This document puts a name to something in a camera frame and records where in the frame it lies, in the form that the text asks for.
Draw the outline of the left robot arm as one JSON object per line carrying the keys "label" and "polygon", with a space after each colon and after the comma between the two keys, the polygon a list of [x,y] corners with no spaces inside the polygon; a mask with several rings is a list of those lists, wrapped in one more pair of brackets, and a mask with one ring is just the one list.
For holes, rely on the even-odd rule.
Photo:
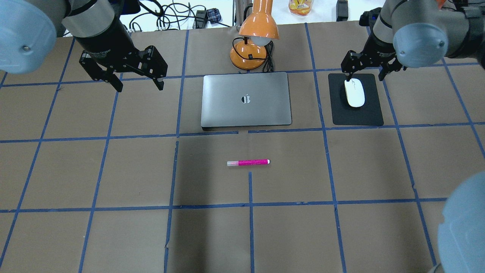
{"label": "left robot arm", "polygon": [[140,11],[138,0],[2,0],[0,67],[30,73],[43,64],[62,30],[83,47],[79,63],[94,81],[121,92],[116,73],[132,72],[164,88],[168,65],[153,45],[135,47],[120,17]]}

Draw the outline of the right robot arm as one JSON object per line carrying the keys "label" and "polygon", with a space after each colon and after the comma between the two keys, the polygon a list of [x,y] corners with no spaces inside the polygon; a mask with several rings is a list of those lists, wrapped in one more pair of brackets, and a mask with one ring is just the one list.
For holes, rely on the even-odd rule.
{"label": "right robot arm", "polygon": [[359,25],[370,33],[361,52],[346,53],[346,81],[377,67],[382,81],[391,72],[427,67],[444,57],[474,58],[484,66],[483,0],[386,0],[365,11]]}

